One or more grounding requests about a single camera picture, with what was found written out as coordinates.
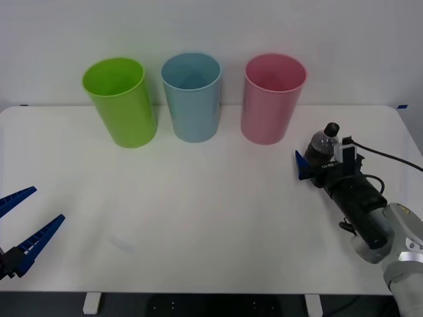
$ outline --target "plastic cup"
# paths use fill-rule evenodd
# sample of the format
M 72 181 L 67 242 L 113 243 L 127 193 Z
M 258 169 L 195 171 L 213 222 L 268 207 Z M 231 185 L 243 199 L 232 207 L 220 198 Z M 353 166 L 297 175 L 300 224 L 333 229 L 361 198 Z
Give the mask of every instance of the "plastic cup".
M 258 144 L 279 142 L 306 79 L 305 67 L 290 56 L 265 54 L 250 60 L 241 119 L 244 136 Z
M 183 53 L 161 69 L 173 131 L 186 142 L 203 142 L 219 126 L 221 68 L 203 53 Z
M 137 61 L 126 57 L 102 60 L 85 72 L 82 82 L 117 145 L 140 147 L 154 137 L 157 124 L 144 69 Z

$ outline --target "cup rim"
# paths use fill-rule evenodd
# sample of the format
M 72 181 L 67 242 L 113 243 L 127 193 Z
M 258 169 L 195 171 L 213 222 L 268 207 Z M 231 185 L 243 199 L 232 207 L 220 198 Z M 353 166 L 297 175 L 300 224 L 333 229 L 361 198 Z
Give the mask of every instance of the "cup rim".
M 269 89 L 262 88 L 262 87 L 258 86 L 257 84 L 254 84 L 254 83 L 253 83 L 253 82 L 249 79 L 249 77 L 248 77 L 248 75 L 247 75 L 247 67 L 248 67 L 249 63 L 251 63 L 254 59 L 259 58 L 259 57 L 263 57 L 263 56 L 267 56 L 267 55 L 278 55 L 278 56 L 288 57 L 288 58 L 290 58 L 290 59 L 294 60 L 295 62 L 297 62 L 297 63 L 298 63 L 298 64 L 299 64 L 299 65 L 300 65 L 303 69 L 304 69 L 304 72 L 305 72 L 304 81 L 303 81 L 300 85 L 296 86 L 296 87 L 295 87 L 295 88 L 293 88 L 293 89 L 289 89 L 289 90 L 269 90 Z M 282 53 L 265 53 L 265 54 L 260 54 L 260 55 L 254 56 L 252 59 L 250 59 L 250 60 L 248 61 L 247 66 L 245 66 L 245 69 L 244 69 L 244 74 L 245 74 L 245 79 L 246 79 L 246 80 L 247 80 L 250 84 L 252 84 L 254 87 L 256 87 L 256 88 L 258 88 L 258 89 L 260 89 L 260 90 L 266 91 L 266 92 L 273 93 L 273 94 L 286 94 L 286 93 L 288 93 L 288 92 L 293 92 L 293 91 L 295 91 L 295 90 L 297 90 L 297 89 L 300 89 L 300 88 L 302 88 L 302 87 L 304 86 L 304 84 L 305 84 L 305 82 L 307 81 L 307 78 L 308 78 L 308 76 L 309 76 L 309 73 L 307 72 L 307 69 L 305 68 L 304 64 L 302 64 L 302 62 L 300 62 L 298 59 L 296 59 L 296 58 L 294 58 L 294 57 L 292 57 L 292 56 L 290 56 L 290 55 L 288 55 L 288 54 L 282 54 Z
M 176 58 L 178 56 L 189 55 L 189 54 L 200 54 L 200 55 L 204 55 L 204 56 L 210 57 L 212 60 L 214 60 L 217 63 L 217 65 L 219 66 L 219 75 L 216 77 L 216 79 L 214 81 L 212 81 L 210 84 L 206 85 L 206 86 L 203 86 L 203 87 L 200 87 L 200 88 L 195 88 L 195 89 L 178 88 L 178 87 L 172 86 L 171 84 L 169 84 L 168 82 L 166 82 L 166 80 L 163 78 L 163 68 L 165 67 L 165 65 L 167 64 L 167 62 L 169 62 L 171 59 L 174 59 L 174 58 Z M 160 77 L 161 77 L 162 82 L 165 85 L 167 85 L 168 87 L 171 87 L 172 89 L 179 90 L 179 91 L 197 91 L 197 90 L 202 90 L 202 89 L 208 88 L 208 87 L 214 85 L 220 79 L 221 75 L 222 75 L 222 66 L 216 60 L 216 58 L 214 58 L 213 56 L 211 56 L 211 55 L 209 55 L 207 53 L 196 52 L 196 51 L 189 51 L 189 52 L 179 53 L 179 54 L 176 54 L 176 55 L 168 58 L 168 60 L 166 60 L 166 62 L 163 64 L 163 66 L 161 67 L 161 70 L 160 70 Z
M 94 66 L 96 66 L 96 65 L 98 65 L 98 64 L 100 64 L 100 63 L 103 63 L 103 62 L 105 62 L 105 61 L 110 61 L 110 60 L 112 60 L 112 59 L 126 59 L 126 60 L 128 60 L 128 61 L 134 61 L 134 62 L 136 62 L 139 66 L 141 66 L 141 69 L 142 69 L 142 71 L 143 71 L 143 75 L 141 76 L 141 79 L 138 81 L 138 83 L 135 85 L 135 86 L 133 86 L 131 89 L 128 89 L 127 91 L 124 91 L 124 92 L 121 92 L 120 94 L 108 94 L 107 96 L 105 96 L 105 95 L 103 95 L 103 94 L 95 94 L 95 93 L 93 93 L 93 92 L 91 92 L 91 91 L 89 91 L 88 89 L 86 89 L 85 88 L 85 85 L 84 85 L 84 78 L 85 78 L 85 75 L 94 67 Z M 114 97 L 119 97 L 119 96 L 122 96 L 123 94 L 127 94 L 127 93 L 129 93 L 129 92 L 131 92 L 131 91 L 133 91 L 133 90 L 135 90 L 142 82 L 143 82 L 143 80 L 144 80 L 144 77 L 145 77 L 145 69 L 144 69 L 144 66 L 139 62 L 139 61 L 137 61 L 136 59 L 134 59 L 134 58 L 130 58 L 130 57 L 124 57 L 124 56 L 115 56 L 115 57 L 108 57 L 108 58 L 104 58 L 104 59 L 101 59 L 101 60 L 99 60 L 99 61 L 97 61 L 96 63 L 94 63 L 94 64 L 92 64 L 90 67 L 88 67 L 88 69 L 85 71 L 85 73 L 84 73 L 84 75 L 82 76 L 82 80 L 81 80 L 81 83 L 82 83 L 82 87 L 84 88 L 84 90 L 87 92 L 87 93 L 89 93 L 90 95 L 92 95 L 92 96 L 96 96 L 96 97 L 101 97 L 101 98 L 114 98 Z

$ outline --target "white table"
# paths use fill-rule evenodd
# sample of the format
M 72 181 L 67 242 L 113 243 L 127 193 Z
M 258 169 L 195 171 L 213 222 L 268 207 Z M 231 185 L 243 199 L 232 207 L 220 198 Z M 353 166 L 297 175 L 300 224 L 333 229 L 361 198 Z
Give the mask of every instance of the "white table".
M 223 107 L 217 134 L 197 144 L 159 112 L 156 136 L 138 149 L 115 145 L 91 106 L 0 115 L 1 193 L 38 189 L 0 220 L 1 247 L 66 216 L 30 271 L 0 290 L 389 294 L 380 266 L 338 227 L 335 204 L 297 180 L 294 150 L 337 122 L 340 136 L 423 165 L 394 109 L 298 106 L 284 139 L 267 146 L 244 138 L 240 106 Z M 385 197 L 423 217 L 423 174 L 359 153 Z

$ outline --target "white wall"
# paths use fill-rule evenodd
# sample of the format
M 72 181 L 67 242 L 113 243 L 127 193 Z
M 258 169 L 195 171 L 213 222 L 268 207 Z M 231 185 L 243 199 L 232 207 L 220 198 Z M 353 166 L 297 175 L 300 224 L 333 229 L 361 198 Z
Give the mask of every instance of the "white wall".
M 134 57 L 154 103 L 173 54 L 203 50 L 224 67 L 224 104 L 241 103 L 243 67 L 262 52 L 304 62 L 302 104 L 410 104 L 423 149 L 422 0 L 2 0 L 0 103 L 82 103 L 95 61 Z

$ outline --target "blue cup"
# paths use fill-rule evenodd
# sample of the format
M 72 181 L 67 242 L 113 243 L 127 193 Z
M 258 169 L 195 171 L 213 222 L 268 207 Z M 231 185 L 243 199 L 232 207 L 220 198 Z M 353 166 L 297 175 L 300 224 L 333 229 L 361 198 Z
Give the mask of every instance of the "blue cup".
M 183 53 L 161 69 L 173 131 L 186 142 L 203 142 L 219 126 L 221 68 L 203 53 Z

